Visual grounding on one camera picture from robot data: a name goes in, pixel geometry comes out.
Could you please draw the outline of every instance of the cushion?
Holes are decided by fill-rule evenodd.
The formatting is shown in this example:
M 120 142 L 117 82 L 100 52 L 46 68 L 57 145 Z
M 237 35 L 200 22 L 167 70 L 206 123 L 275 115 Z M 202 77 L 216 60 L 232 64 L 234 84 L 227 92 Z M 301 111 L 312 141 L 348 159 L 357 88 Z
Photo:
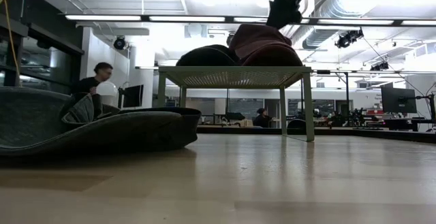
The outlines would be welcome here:
M 176 66 L 233 66 L 237 61 L 238 57 L 229 48 L 214 44 L 189 51 Z
M 229 49 L 236 53 L 240 65 L 302 66 L 291 44 L 290 39 L 274 27 L 242 24 Z
M 94 121 L 94 105 L 90 94 L 77 101 L 62 117 L 62 122 L 71 125 L 85 125 Z

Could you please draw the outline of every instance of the table leg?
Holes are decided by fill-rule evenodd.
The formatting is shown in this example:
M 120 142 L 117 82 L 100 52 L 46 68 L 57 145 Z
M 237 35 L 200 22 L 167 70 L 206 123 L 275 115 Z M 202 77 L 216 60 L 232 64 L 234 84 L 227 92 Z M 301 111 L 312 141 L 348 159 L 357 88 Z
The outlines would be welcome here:
M 180 107 L 186 108 L 186 86 L 180 87 L 181 94 L 180 94 Z
M 310 73 L 304 73 L 302 75 L 302 77 L 303 77 L 304 92 L 305 92 L 307 141 L 313 142 L 315 140 L 315 128 L 314 128 L 314 124 L 313 124 L 311 76 L 310 76 Z
M 280 120 L 281 120 L 281 134 L 287 135 L 286 125 L 286 96 L 285 87 L 280 87 Z
M 162 108 L 165 106 L 165 88 L 166 88 L 166 73 L 159 72 L 159 87 L 157 90 L 157 106 Z

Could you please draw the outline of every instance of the pillar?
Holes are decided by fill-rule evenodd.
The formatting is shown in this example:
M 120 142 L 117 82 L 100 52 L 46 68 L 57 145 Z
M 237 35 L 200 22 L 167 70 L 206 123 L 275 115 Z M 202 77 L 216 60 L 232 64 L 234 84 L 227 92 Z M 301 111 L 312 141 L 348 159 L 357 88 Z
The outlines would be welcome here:
M 151 108 L 153 101 L 153 69 L 137 69 L 137 67 L 153 67 L 155 52 L 147 42 L 140 42 L 130 48 L 129 86 L 144 85 L 142 108 Z

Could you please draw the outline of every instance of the black shirt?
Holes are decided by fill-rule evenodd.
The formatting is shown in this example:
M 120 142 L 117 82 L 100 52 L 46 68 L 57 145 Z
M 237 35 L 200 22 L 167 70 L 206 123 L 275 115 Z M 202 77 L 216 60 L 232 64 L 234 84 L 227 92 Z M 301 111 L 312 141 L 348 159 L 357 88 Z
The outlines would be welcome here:
M 90 78 L 84 78 L 81 81 L 75 83 L 75 85 L 73 85 L 73 88 L 71 89 L 71 94 L 76 94 L 76 93 L 89 93 L 89 90 L 92 87 L 97 87 L 97 85 L 99 85 L 100 82 L 98 82 L 94 77 L 90 77 Z
M 270 116 L 262 116 L 259 115 L 255 118 L 253 121 L 254 126 L 260 126 L 262 128 L 269 128 L 270 127 L 270 120 L 273 119 Z

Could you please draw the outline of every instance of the computer monitor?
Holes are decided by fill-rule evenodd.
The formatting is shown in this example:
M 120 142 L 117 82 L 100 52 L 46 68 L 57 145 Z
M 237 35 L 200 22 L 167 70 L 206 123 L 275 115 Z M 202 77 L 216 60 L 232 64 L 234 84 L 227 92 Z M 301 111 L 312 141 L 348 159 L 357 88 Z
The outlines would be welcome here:
M 132 86 L 123 91 L 124 108 L 137 108 L 142 106 L 142 95 L 144 94 L 144 85 Z
M 416 113 L 415 90 L 381 88 L 384 112 Z

